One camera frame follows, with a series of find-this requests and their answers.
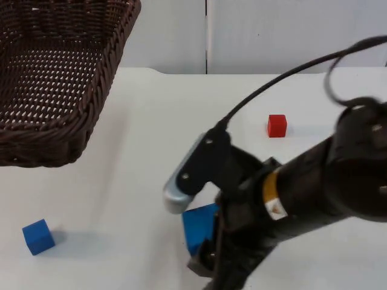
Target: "red cube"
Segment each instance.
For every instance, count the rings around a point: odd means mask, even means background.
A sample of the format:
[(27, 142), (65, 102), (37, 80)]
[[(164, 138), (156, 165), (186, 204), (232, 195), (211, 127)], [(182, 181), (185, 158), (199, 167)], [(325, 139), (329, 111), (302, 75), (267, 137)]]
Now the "red cube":
[(287, 122), (285, 115), (269, 115), (267, 134), (270, 138), (281, 138), (286, 135)]

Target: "white table surface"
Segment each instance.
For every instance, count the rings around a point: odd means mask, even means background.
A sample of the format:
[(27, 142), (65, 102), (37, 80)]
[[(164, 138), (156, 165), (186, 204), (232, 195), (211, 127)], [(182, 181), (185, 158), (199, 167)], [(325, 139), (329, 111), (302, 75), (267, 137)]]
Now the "white table surface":
[[(342, 108), (322, 74), (284, 80), (232, 121), (233, 142), (286, 162), (329, 136)], [(83, 156), (59, 169), (1, 167), (0, 288), (6, 290), (200, 290), (179, 216), (161, 188), (197, 136), (274, 76), (169, 76), (119, 69)], [(345, 96), (387, 100), (387, 69), (334, 73)], [(269, 139), (269, 114), (285, 114), (286, 138)], [(193, 207), (210, 203), (208, 186)], [(59, 243), (32, 256), (22, 227), (45, 218)], [(348, 219), (281, 244), (246, 289), (384, 289), (387, 224)]]

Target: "black cable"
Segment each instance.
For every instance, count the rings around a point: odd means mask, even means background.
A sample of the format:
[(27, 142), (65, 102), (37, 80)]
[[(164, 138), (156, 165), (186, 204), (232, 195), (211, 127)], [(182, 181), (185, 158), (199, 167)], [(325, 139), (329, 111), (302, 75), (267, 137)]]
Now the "black cable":
[(280, 82), (281, 80), (283, 80), (283, 79), (285, 79), (287, 77), (290, 77), (293, 74), (297, 74), (297, 73), (299, 73), (299, 72), (301, 72), (301, 71), (303, 71), (303, 70), (305, 70), (307, 68), (310, 68), (312, 66), (318, 65), (320, 63), (323, 63), (323, 62), (326, 62), (326, 61), (332, 60), (332, 59), (337, 59), (337, 60), (330, 66), (330, 70), (328, 70), (328, 73), (327, 73), (327, 75), (325, 77), (325, 89), (327, 90), (327, 93), (328, 93), (328, 96), (330, 97), (330, 99), (332, 99), (334, 102), (339, 103), (339, 104), (344, 105), (344, 106), (353, 106), (355, 103), (361, 104), (361, 105), (366, 105), (368, 103), (371, 103), (371, 99), (372, 99), (373, 104), (375, 104), (376, 101), (373, 98), (371, 98), (371, 97), (357, 98), (357, 101), (356, 102), (352, 102), (352, 103), (351, 103), (351, 100), (350, 101), (341, 101), (341, 100), (339, 100), (337, 95), (333, 92), (333, 90), (330, 87), (330, 75), (331, 75), (332, 70), (334, 69), (334, 67), (340, 62), (340, 60), (343, 57), (347, 56), (348, 54), (356, 53), (358, 51), (367, 50), (368, 48), (378, 46), (378, 45), (383, 44), (385, 42), (387, 42), (387, 36), (370, 37), (370, 38), (361, 40), (358, 43), (355, 43), (353, 46), (351, 46), (351, 47), (349, 47), (349, 48), (347, 48), (345, 50), (341, 50), (341, 51), (338, 51), (338, 52), (335, 52), (335, 53), (331, 53), (331, 54), (328, 54), (326, 56), (319, 57), (318, 59), (311, 60), (310, 62), (304, 63), (303, 65), (297, 66), (296, 68), (293, 68), (293, 69), (291, 69), (291, 70), (289, 70), (289, 71), (287, 71), (287, 72), (277, 76), (273, 80), (271, 80), (268, 83), (266, 83), (263, 86), (261, 86), (259, 89), (257, 89), (254, 92), (252, 92), (249, 96), (247, 96), (240, 103), (238, 103), (222, 120), (220, 120), (218, 122), (217, 126), (220, 126), (220, 127), (223, 127), (224, 129), (226, 129), (229, 121), (231, 120), (231, 118), (240, 109), (242, 109), (247, 103), (252, 101), (257, 95), (259, 95), (262, 92), (266, 91), (268, 88), (272, 87), (273, 85), (275, 85), (276, 83)]
[(331, 86), (331, 75), (333, 69), (339, 64), (339, 62), (348, 54), (355, 53), (361, 50), (366, 50), (368, 48), (381, 45), (387, 42), (387, 36), (375, 36), (370, 37), (364, 40), (355, 43), (353, 46), (349, 47), (340, 57), (338, 57), (332, 65), (329, 67), (327, 74), (324, 78), (324, 88), (328, 97), (335, 103), (345, 106), (347, 108), (353, 108), (355, 106), (373, 106), (380, 109), (380, 103), (371, 96), (357, 97), (350, 100), (341, 100), (337, 94), (333, 91)]

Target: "screw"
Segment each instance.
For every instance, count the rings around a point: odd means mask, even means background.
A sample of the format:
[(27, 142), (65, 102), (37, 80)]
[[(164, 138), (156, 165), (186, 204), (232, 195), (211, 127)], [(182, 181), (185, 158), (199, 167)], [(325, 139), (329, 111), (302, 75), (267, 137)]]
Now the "screw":
[(387, 185), (383, 185), (383, 186), (379, 187), (379, 193), (381, 195), (387, 195)]
[(376, 124), (372, 126), (372, 131), (379, 131), (382, 128), (382, 125)]

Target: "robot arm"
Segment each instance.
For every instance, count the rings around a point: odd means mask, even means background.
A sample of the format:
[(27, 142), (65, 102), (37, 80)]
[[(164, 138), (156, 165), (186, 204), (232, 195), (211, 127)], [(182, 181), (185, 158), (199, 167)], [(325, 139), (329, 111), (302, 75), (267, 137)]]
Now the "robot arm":
[(212, 278), (206, 289), (242, 289), (285, 240), (350, 216), (387, 221), (387, 105), (341, 102), (335, 133), (284, 165), (232, 146), (222, 121), (182, 162), (165, 188), (170, 211), (183, 212), (207, 182), (220, 189), (213, 238), (188, 264)]

